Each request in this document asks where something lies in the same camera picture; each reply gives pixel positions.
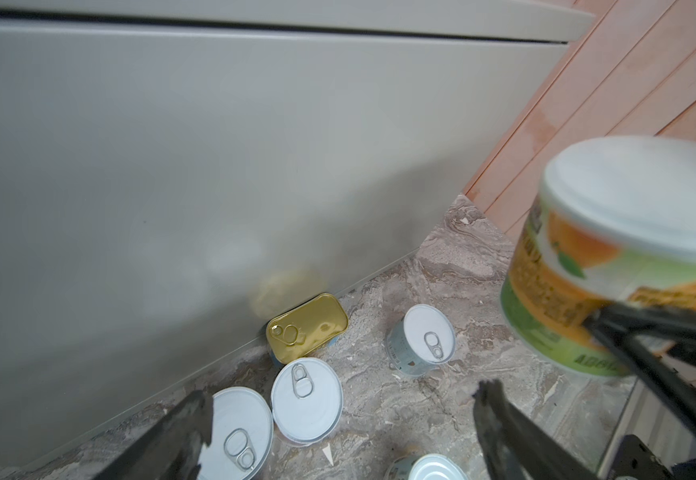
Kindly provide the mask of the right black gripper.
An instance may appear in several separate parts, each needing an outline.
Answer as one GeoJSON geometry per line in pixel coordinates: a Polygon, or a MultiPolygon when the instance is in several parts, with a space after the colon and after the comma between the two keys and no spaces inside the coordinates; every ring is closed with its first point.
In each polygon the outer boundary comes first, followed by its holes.
{"type": "MultiPolygon", "coordinates": [[[[613,303],[590,314],[583,326],[696,437],[696,386],[646,346],[648,339],[664,340],[670,344],[670,358],[696,367],[696,310],[613,303]]],[[[637,436],[626,435],[605,478],[696,479],[696,458],[666,467],[637,436]]]]}

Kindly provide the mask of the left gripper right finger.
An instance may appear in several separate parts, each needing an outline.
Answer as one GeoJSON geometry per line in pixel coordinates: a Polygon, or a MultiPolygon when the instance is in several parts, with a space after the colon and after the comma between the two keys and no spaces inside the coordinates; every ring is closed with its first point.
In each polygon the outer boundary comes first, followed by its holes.
{"type": "Polygon", "coordinates": [[[473,395],[477,438],[492,479],[586,479],[588,469],[506,398],[499,380],[473,395]]]}

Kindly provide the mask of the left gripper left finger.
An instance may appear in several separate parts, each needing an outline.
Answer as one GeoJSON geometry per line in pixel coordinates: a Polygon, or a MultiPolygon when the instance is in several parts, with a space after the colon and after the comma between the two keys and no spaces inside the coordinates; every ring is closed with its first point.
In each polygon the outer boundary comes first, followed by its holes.
{"type": "Polygon", "coordinates": [[[213,399],[188,394],[107,467],[98,479],[196,479],[202,448],[213,434],[213,399]]]}

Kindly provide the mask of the orange green label can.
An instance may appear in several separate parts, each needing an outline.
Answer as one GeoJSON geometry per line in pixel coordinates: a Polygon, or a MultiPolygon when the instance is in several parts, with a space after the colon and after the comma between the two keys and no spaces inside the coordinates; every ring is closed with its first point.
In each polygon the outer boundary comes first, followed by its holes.
{"type": "Polygon", "coordinates": [[[614,302],[696,311],[696,142],[594,138],[544,167],[500,293],[507,323],[565,369],[623,377],[583,325],[614,302]]]}

